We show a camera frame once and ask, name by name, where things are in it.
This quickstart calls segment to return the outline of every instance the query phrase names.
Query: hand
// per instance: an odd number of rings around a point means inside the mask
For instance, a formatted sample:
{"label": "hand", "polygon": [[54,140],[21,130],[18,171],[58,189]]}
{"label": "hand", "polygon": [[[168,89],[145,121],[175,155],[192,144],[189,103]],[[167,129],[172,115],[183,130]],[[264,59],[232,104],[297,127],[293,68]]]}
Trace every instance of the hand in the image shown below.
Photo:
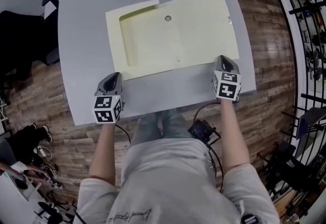
{"label": "hand", "polygon": [[26,183],[26,178],[25,178],[24,174],[15,172],[15,173],[13,173],[13,175],[15,176],[15,178],[22,180],[24,183]]}
{"label": "hand", "polygon": [[40,182],[47,183],[47,179],[46,178],[40,179]]}

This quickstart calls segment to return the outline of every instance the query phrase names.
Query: cable wire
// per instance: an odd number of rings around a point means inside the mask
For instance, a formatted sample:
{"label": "cable wire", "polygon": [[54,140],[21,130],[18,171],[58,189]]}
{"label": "cable wire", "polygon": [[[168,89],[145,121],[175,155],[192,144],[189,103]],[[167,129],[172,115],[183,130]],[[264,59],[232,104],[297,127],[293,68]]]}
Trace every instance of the cable wire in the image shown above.
{"label": "cable wire", "polygon": [[42,149],[46,149],[50,155],[45,156],[45,158],[51,160],[52,159],[52,153],[48,147],[45,147],[43,145],[38,145],[38,147],[41,146]]}
{"label": "cable wire", "polygon": [[82,217],[77,213],[76,209],[73,209],[73,211],[75,212],[75,215],[77,216],[77,218],[83,223],[83,224],[87,224]]}
{"label": "cable wire", "polygon": [[124,131],[127,134],[128,139],[129,139],[129,143],[131,144],[131,140],[130,140],[130,136],[129,136],[128,132],[125,129],[123,129],[121,126],[117,125],[117,124],[116,124],[116,127],[120,128],[122,131]]}
{"label": "cable wire", "polygon": [[51,159],[43,160],[43,163],[45,166],[47,166],[52,171],[54,171],[58,176],[61,176],[60,168]]}
{"label": "cable wire", "polygon": [[[194,120],[193,120],[193,125],[194,125],[194,130],[195,130],[195,133],[196,135],[199,137],[199,134],[197,133],[197,130],[196,130],[196,119],[197,119],[197,115],[199,114],[199,112],[209,106],[209,105],[213,105],[213,104],[220,104],[219,100],[216,99],[215,102],[211,102],[211,103],[208,103],[208,104],[204,104],[202,107],[200,107],[197,112],[195,113],[195,116],[194,116]],[[212,160],[212,166],[214,168],[214,171],[215,171],[215,177],[216,177],[216,174],[217,174],[217,170],[216,170],[216,164],[215,164],[215,161],[213,160],[213,157],[212,157],[212,154],[210,153],[210,151],[212,151],[212,153],[215,155],[216,159],[218,160],[218,163],[219,163],[219,166],[220,166],[220,169],[221,169],[221,173],[222,173],[222,184],[221,184],[221,188],[220,188],[220,192],[222,191],[222,188],[223,188],[223,181],[224,181],[224,172],[223,172],[223,168],[222,168],[222,164],[221,164],[221,161],[220,161],[220,158],[218,157],[218,155],[216,154],[216,152],[214,151],[214,149],[211,147],[212,144],[216,143],[219,139],[221,139],[221,135],[214,131],[214,133],[219,137],[217,139],[215,139],[214,141],[211,142],[211,144],[208,144],[206,143],[206,147],[208,148],[208,155],[210,156],[211,160]]]}

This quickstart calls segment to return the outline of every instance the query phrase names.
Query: office chair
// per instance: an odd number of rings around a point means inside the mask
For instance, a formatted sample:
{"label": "office chair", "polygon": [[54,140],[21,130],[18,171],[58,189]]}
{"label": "office chair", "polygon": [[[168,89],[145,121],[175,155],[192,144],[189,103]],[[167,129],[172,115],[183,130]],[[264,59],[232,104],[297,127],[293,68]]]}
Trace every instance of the office chair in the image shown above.
{"label": "office chair", "polygon": [[300,139],[304,136],[309,127],[311,130],[323,131],[324,127],[318,125],[320,120],[326,117],[326,107],[312,107],[306,111],[298,120],[298,127],[296,131],[296,139]]}
{"label": "office chair", "polygon": [[47,196],[47,199],[49,199],[51,202],[53,202],[53,204],[55,205],[55,207],[62,208],[65,211],[69,211],[70,210],[70,207],[69,207],[68,202],[59,202],[59,201],[57,201],[57,199],[55,198],[55,195],[53,193],[53,190],[49,191],[46,194],[46,196]]}
{"label": "office chair", "polygon": [[60,224],[63,221],[62,215],[54,208],[55,206],[50,206],[46,204],[45,202],[39,202],[39,206],[42,208],[42,211],[40,213],[36,213],[40,218],[43,218],[42,215],[46,212],[50,215],[49,218],[47,218],[48,224]]}
{"label": "office chair", "polygon": [[308,191],[315,189],[313,169],[299,162],[294,156],[295,146],[281,142],[270,160],[257,154],[267,165],[261,170],[267,175],[266,189],[276,194],[275,187],[280,181],[286,182],[294,190]]}
{"label": "office chair", "polygon": [[[30,76],[32,62],[46,65],[59,59],[58,0],[43,0],[56,6],[46,19],[41,16],[21,15],[10,11],[0,13],[0,97],[9,105],[5,90],[14,80],[24,81]],[[7,75],[16,69],[16,74]]]}

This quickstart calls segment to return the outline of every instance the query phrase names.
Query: sneaker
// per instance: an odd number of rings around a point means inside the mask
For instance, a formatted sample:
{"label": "sneaker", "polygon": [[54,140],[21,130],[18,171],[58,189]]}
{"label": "sneaker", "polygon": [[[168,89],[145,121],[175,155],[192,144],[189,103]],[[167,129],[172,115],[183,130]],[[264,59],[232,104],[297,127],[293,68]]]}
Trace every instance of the sneaker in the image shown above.
{"label": "sneaker", "polygon": [[49,128],[46,126],[46,125],[43,125],[42,126],[46,132],[47,132],[47,137],[45,138],[49,143],[52,143],[53,141],[53,138],[52,138],[52,135],[49,133]]}

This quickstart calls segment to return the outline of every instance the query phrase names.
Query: person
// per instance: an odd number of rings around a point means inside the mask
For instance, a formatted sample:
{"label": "person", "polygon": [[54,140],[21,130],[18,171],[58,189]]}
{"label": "person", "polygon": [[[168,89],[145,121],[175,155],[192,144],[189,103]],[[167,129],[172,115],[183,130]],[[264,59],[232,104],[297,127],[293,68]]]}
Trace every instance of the person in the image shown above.
{"label": "person", "polygon": [[48,127],[44,125],[37,129],[33,124],[0,141],[0,171],[8,172],[22,181],[25,181],[23,171],[34,170],[44,173],[42,169],[31,165],[33,159],[38,157],[34,149],[42,140],[52,142]]}
{"label": "person", "polygon": [[[115,188],[115,126],[103,125],[74,223],[272,223],[280,219],[250,164],[230,100],[221,99],[223,194],[208,149],[187,131],[176,110],[141,118]],[[161,118],[163,133],[157,126]]]}

